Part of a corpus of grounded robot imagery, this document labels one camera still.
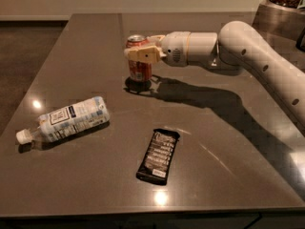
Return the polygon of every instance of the white robotic arm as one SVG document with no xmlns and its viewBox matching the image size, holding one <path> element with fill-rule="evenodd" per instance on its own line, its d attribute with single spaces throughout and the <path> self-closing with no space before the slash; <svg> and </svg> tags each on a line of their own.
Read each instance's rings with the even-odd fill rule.
<svg viewBox="0 0 305 229">
<path fill-rule="evenodd" d="M 172 32 L 149 37 L 150 44 L 125 50 L 133 61 L 163 60 L 177 67 L 199 65 L 213 69 L 241 66 L 285 106 L 296 127 L 305 130 L 305 74 L 275 52 L 263 37 L 246 23 L 234 21 L 216 33 Z"/>
</svg>

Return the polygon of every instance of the concrete floor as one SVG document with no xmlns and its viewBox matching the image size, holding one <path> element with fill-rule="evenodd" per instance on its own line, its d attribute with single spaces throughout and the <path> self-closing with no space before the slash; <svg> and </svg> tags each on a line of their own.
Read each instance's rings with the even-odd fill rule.
<svg viewBox="0 0 305 229">
<path fill-rule="evenodd" d="M 0 22 L 0 135 L 64 26 L 64 22 Z"/>
</svg>

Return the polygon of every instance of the red soda can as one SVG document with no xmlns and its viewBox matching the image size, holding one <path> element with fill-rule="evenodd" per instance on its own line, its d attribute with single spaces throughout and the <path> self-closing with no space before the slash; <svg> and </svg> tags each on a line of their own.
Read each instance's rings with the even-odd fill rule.
<svg viewBox="0 0 305 229">
<path fill-rule="evenodd" d="M 149 40 L 146 36 L 135 34 L 127 39 L 126 48 L 142 46 L 148 44 Z M 136 61 L 128 61 L 131 73 L 131 80 L 136 82 L 147 82 L 152 78 L 152 64 L 141 63 Z"/>
</svg>

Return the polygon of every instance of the black wrapper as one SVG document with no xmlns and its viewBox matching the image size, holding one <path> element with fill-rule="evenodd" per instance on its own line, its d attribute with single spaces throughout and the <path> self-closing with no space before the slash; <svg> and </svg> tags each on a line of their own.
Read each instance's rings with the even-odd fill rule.
<svg viewBox="0 0 305 229">
<path fill-rule="evenodd" d="M 150 145 L 136 173 L 136 177 L 156 185 L 166 185 L 173 152 L 180 134 L 154 129 Z"/>
</svg>

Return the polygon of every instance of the metal surface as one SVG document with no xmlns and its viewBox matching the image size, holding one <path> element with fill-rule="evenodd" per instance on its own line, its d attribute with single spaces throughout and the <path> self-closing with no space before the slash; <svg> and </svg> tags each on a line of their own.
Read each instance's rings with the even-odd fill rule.
<svg viewBox="0 0 305 229">
<path fill-rule="evenodd" d="M 236 16 L 74 15 L 0 138 L 0 216 L 303 208 L 304 137 L 248 72 L 159 63 L 150 92 L 124 90 L 129 35 L 200 31 L 202 21 L 209 23 L 201 31 L 218 32 L 230 20 Z M 293 41 L 264 36 L 301 64 Z M 106 100 L 108 127 L 46 151 L 19 153 L 16 131 L 94 95 Z M 135 177 L 155 128 L 181 134 L 167 186 Z"/>
<path fill-rule="evenodd" d="M 254 27 L 296 41 L 304 28 L 305 10 L 296 10 L 263 1 L 256 12 Z"/>
</svg>

